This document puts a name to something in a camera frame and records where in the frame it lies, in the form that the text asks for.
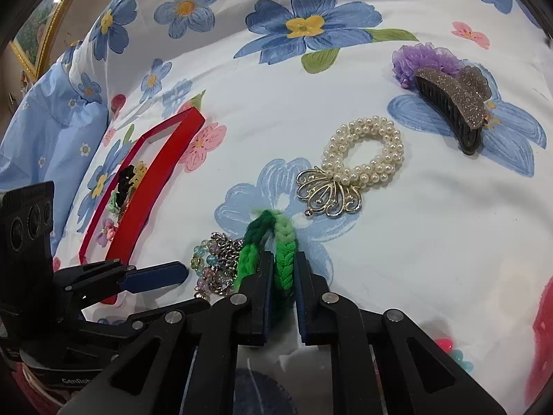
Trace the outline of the black scrunchie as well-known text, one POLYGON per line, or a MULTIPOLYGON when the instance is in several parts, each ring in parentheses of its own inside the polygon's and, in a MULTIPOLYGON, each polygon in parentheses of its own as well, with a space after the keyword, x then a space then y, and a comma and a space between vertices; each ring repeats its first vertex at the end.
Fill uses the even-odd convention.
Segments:
POLYGON ((118 175, 118 182, 117 182, 117 189, 115 193, 115 199, 117 201, 117 204, 119 206, 122 206, 126 196, 129 193, 129 189, 131 187, 130 180, 134 177, 134 166, 129 165, 126 166, 122 172, 118 175))

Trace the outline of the yellow hair claw clip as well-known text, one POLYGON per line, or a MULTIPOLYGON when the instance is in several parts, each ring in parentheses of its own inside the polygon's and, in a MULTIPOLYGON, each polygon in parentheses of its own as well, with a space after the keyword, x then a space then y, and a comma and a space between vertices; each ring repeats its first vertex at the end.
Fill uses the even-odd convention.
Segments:
POLYGON ((140 185, 145 173, 147 173, 147 170, 148 167, 143 161, 139 161, 133 167, 133 176, 129 179, 129 183, 132 187, 137 188, 140 185))

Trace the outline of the small green hair clip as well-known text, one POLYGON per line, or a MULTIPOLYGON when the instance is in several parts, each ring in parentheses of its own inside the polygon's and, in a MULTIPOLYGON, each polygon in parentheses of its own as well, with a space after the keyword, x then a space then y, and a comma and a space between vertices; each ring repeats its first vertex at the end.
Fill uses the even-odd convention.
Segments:
POLYGON ((122 218, 124 202, 121 201, 121 196, 117 190, 112 190, 110 199, 107 204, 108 213, 113 215, 117 220, 122 218))

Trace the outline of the red tray box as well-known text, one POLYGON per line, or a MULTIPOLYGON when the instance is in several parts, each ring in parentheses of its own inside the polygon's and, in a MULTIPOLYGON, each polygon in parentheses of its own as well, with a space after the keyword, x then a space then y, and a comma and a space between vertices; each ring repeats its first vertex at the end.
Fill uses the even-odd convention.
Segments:
POLYGON ((131 257, 161 190, 169 181, 178 160, 205 123, 191 107, 149 129, 135 141, 96 208, 79 250, 81 265, 103 259, 119 259, 125 265, 131 257), (147 173, 137 188, 130 187, 120 220, 108 213, 118 175, 129 165, 143 161, 147 173))

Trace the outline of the light blue pillow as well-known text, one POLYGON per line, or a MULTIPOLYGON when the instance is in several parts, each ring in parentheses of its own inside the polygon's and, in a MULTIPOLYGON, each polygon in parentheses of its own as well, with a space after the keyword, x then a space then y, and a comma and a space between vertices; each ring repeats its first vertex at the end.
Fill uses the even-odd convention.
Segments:
POLYGON ((83 73, 71 83, 56 64, 27 92, 1 142, 1 189, 54 182, 57 250, 83 176, 108 126, 102 88, 83 73))

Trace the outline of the floral white bedsheet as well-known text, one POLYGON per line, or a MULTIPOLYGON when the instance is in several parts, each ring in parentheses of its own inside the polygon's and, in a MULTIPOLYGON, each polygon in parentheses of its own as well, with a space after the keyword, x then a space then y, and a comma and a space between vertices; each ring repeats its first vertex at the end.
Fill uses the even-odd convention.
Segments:
POLYGON ((197 106, 131 262, 203 266, 263 211, 510 414, 552 372, 552 53, 521 0, 112 0, 69 71, 112 109, 54 266, 103 259, 128 140, 197 106))

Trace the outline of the glitter grey claw clip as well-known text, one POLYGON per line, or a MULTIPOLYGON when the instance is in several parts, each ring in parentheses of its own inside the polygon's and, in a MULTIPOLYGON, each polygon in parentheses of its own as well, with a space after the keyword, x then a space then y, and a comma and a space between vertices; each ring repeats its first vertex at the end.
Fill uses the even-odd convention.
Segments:
POLYGON ((488 80, 477 66, 464 66, 457 76, 430 67, 415 73, 419 95, 428 102, 454 132, 461 151, 473 155, 482 144, 488 122, 486 102, 492 93, 488 80))

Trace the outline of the gold framed painting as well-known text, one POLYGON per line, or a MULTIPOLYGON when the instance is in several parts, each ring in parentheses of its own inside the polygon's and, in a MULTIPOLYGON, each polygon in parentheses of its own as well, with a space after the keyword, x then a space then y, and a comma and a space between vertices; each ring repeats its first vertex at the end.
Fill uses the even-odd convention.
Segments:
POLYGON ((50 65, 50 52, 73 0, 40 0, 9 46, 24 71, 36 81, 50 65))

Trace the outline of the purple flower scrunchie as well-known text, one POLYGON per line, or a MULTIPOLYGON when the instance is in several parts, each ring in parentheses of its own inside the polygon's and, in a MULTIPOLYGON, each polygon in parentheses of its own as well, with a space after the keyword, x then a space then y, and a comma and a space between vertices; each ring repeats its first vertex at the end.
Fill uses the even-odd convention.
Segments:
POLYGON ((424 67, 456 77, 464 65, 450 50, 434 47, 430 42, 403 45, 392 54, 395 79, 404 89, 415 86, 415 73, 424 67))

